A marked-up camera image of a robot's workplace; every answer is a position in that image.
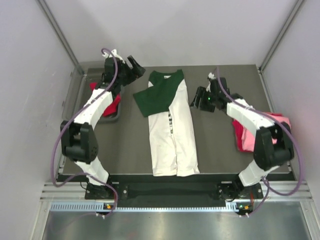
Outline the white and green t-shirt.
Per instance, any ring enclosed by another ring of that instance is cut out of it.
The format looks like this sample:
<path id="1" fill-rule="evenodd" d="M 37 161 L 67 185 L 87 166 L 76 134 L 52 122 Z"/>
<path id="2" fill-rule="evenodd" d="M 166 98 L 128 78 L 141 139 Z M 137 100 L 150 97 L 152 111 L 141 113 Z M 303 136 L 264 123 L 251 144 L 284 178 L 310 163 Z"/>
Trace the white and green t-shirt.
<path id="1" fill-rule="evenodd" d="M 153 71 L 148 87 L 133 94 L 148 119 L 152 174 L 187 177 L 200 173 L 184 73 Z"/>

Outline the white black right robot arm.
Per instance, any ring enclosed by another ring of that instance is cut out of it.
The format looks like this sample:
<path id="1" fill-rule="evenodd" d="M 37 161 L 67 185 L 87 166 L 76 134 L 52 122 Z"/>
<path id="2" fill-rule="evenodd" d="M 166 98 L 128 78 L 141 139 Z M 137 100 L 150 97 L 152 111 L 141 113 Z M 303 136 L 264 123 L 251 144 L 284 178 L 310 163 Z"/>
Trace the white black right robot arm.
<path id="1" fill-rule="evenodd" d="M 224 78 L 208 75 L 208 86 L 198 96 L 210 111 L 222 110 L 248 130 L 254 140 L 253 161 L 241 171 L 233 192 L 245 198 L 271 171 L 294 156 L 290 127 L 253 109 L 237 94 L 230 94 Z M 153 71 L 148 87 L 133 94 L 143 117 L 148 119 L 152 173 L 156 177 L 187 177 L 199 173 L 193 119 L 182 70 Z"/>

